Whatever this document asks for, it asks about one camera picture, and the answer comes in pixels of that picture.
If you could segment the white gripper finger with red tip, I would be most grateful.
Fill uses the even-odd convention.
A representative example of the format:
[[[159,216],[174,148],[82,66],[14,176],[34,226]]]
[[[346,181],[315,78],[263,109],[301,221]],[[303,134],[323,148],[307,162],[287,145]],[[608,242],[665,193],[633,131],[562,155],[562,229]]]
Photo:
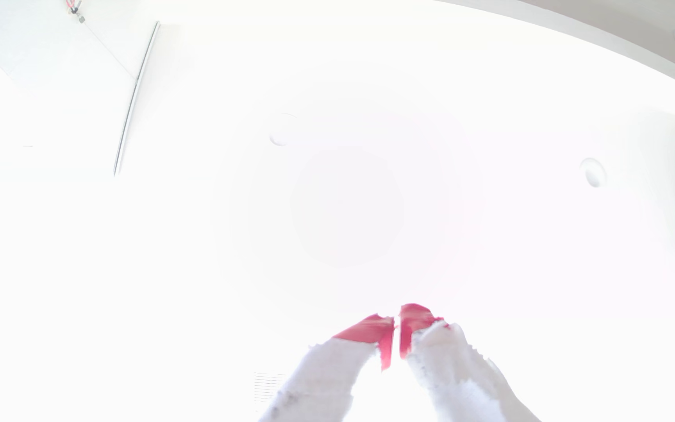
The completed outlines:
[[[438,421],[539,421],[459,324],[417,303],[402,305],[399,317],[400,357],[430,398]]]
[[[394,317],[373,314],[311,346],[259,421],[343,421],[367,363],[389,369],[394,334]]]

